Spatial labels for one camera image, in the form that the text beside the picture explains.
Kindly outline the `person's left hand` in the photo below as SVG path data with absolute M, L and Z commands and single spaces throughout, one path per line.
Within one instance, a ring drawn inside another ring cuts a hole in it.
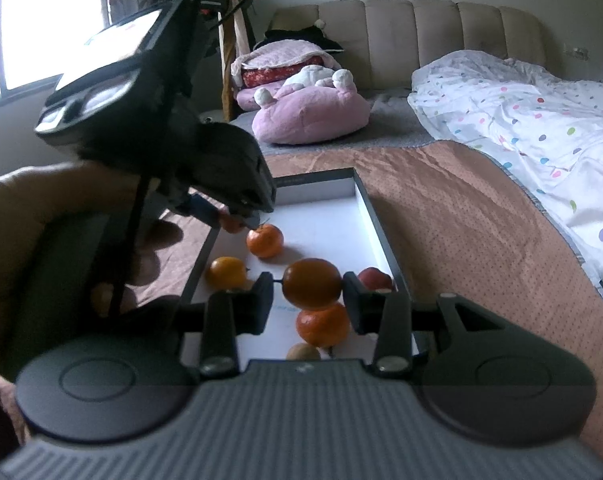
M 0 374 L 17 315 L 36 281 L 60 284 L 90 266 L 86 221 L 134 203 L 139 178 L 96 162 L 25 167 L 0 177 Z

